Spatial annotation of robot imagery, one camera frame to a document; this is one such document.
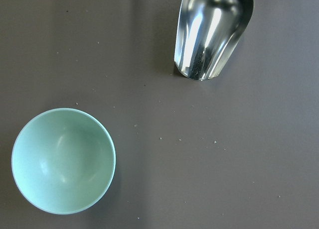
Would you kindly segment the shiny metal scoop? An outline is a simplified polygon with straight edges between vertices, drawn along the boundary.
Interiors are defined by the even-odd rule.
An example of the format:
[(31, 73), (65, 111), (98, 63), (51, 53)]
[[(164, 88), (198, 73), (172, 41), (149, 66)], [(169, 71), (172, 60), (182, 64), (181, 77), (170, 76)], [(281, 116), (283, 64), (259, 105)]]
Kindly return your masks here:
[(217, 77), (235, 50), (254, 11), (254, 0), (182, 0), (174, 62), (185, 77)]

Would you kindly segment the mint green bowl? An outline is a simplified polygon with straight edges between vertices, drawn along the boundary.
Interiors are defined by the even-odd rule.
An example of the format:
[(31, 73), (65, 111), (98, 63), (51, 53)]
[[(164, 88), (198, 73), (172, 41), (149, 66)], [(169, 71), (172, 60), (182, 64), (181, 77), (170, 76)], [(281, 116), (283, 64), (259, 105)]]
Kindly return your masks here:
[(11, 155), (17, 188), (48, 213), (84, 211), (107, 192), (116, 151), (107, 129), (90, 114), (72, 108), (45, 111), (19, 132)]

